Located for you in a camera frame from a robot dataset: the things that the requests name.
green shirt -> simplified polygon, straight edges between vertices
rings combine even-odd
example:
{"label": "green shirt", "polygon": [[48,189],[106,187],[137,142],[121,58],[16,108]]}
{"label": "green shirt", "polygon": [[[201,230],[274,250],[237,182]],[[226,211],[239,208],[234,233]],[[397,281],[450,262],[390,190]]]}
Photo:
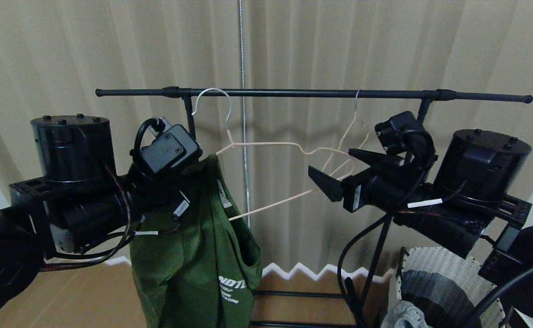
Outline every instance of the green shirt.
{"label": "green shirt", "polygon": [[[247,327],[260,283],[260,247],[224,183],[216,155],[187,168],[178,185],[191,201],[172,235],[137,236],[133,277],[149,328]],[[143,231],[174,228],[158,212]]]}

clothes rack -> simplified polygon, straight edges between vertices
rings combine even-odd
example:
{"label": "clothes rack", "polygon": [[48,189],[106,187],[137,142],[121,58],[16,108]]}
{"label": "clothes rack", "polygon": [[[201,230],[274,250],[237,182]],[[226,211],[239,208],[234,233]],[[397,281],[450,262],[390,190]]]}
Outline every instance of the clothes rack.
{"label": "clothes rack", "polygon": [[[193,121],[193,104],[191,98],[198,96],[205,89],[192,89],[181,87],[164,87],[162,89],[96,89],[98,97],[103,96],[164,96],[183,100],[185,112],[187,114],[187,126],[189,134],[196,139],[195,122]],[[465,99],[465,100],[490,100],[498,102],[519,102],[530,103],[533,101],[531,95],[504,95],[497,93],[468,93],[457,92],[448,89],[436,89],[432,91],[392,91],[392,90],[309,90],[309,89],[223,89],[232,97],[307,97],[307,98],[375,98],[375,99],[419,99],[420,107],[416,120],[422,124],[429,112],[432,102]],[[217,91],[209,91],[204,96],[223,97]],[[405,161],[409,162],[412,154],[406,154]],[[383,231],[387,231],[391,220],[385,222]],[[366,284],[370,285],[375,274],[375,268],[379,262],[381,250],[386,241],[387,234],[382,233],[376,244],[376,251],[372,258],[370,272]],[[281,297],[323,297],[341,298],[341,294],[332,293],[308,293],[308,292],[281,292],[281,291],[259,291],[258,295],[278,295]],[[251,321],[251,326],[258,327],[287,327],[287,328],[351,328],[354,325],[333,325],[316,323],[294,323],[294,322],[273,322],[273,321]]]}

white and gray basket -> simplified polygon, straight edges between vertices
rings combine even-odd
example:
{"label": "white and gray basket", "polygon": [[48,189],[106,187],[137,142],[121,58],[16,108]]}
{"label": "white and gray basket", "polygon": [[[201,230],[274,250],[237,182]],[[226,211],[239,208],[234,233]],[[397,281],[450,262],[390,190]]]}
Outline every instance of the white and gray basket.
{"label": "white and gray basket", "polygon": [[[392,278],[390,308],[404,299],[421,309],[433,328],[453,328],[495,287],[477,274],[480,267],[472,257],[464,260],[443,247],[409,249]],[[481,315],[480,327],[499,328],[504,316],[497,300]]]}

white zigzag edge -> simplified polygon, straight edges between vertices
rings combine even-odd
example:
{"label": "white zigzag edge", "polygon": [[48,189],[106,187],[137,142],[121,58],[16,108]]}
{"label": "white zigzag edge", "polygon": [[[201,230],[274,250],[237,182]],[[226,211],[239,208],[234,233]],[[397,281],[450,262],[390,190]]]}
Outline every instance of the white zigzag edge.
{"label": "white zigzag edge", "polygon": [[[104,263],[108,264],[109,266],[116,266],[117,264],[121,264],[121,263],[126,263],[129,266],[131,265],[131,262],[125,256],[115,257],[114,259],[110,259],[110,260],[108,260],[108,261],[106,261]],[[326,272],[333,272],[333,273],[337,272],[337,266],[333,266],[331,264],[327,264],[323,268],[323,270],[321,270],[319,273],[316,274],[311,269],[307,268],[304,264],[302,264],[300,262],[297,263],[291,269],[291,271],[289,271],[289,272],[285,272],[285,270],[283,270],[276,263],[270,263],[269,265],[267,265],[262,270],[262,276],[264,277],[264,276],[268,275],[271,272],[275,272],[276,274],[278,274],[281,278],[283,278],[285,280],[290,280],[292,278],[292,276],[294,276],[294,274],[296,272],[303,272],[309,278],[311,278],[312,280],[314,280],[316,282]],[[390,268],[389,270],[387,270],[383,274],[383,276],[374,276],[374,278],[372,279],[372,282],[374,282],[374,284],[383,284],[383,283],[387,282],[388,280],[390,280],[390,278],[392,278],[392,276],[394,275],[394,272],[395,272],[395,270],[393,268]],[[368,274],[369,274],[368,270],[366,270],[366,268],[364,268],[364,267],[361,267],[361,268],[355,270],[354,272],[347,272],[347,271],[345,271],[343,269],[341,270],[341,275],[342,275],[342,277],[344,279],[348,278],[348,277],[351,278],[351,279],[354,279],[354,278],[356,278],[358,276],[367,277]]]}

curtain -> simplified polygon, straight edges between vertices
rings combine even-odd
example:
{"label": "curtain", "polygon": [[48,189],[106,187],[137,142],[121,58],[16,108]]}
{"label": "curtain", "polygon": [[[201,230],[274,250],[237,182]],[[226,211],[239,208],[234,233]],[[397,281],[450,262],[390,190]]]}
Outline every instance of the curtain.
{"label": "curtain", "polygon": [[[454,89],[533,95],[533,2],[396,2],[244,0],[246,87],[305,89]],[[139,124],[165,116],[186,126],[183,102],[163,97],[103,97],[94,89],[240,87],[238,3],[223,1],[0,1],[0,187],[41,176],[29,121],[44,114],[111,120],[119,174]],[[229,126],[241,140],[241,102]],[[411,110],[418,100],[360,99],[358,120],[343,145],[356,147],[373,126]],[[337,147],[353,99],[247,98],[249,141],[293,141],[305,149]],[[205,154],[228,144],[224,98],[200,101],[195,116]],[[461,128],[515,135],[533,147],[533,102],[435,102],[425,121],[443,156]],[[365,149],[381,151],[373,133]],[[252,208],[315,187],[304,157],[291,147],[250,147]],[[225,179],[243,208],[241,148],[221,156]],[[332,167],[344,158],[334,155]],[[429,181],[435,177],[439,162]],[[364,169],[356,166],[356,172]],[[533,153],[510,193],[533,191]],[[312,270],[336,263],[343,246],[381,212],[354,214],[314,191],[252,216],[264,263]],[[369,264],[379,231],[356,244],[347,268]],[[432,246],[392,226],[388,255],[402,246]]]}

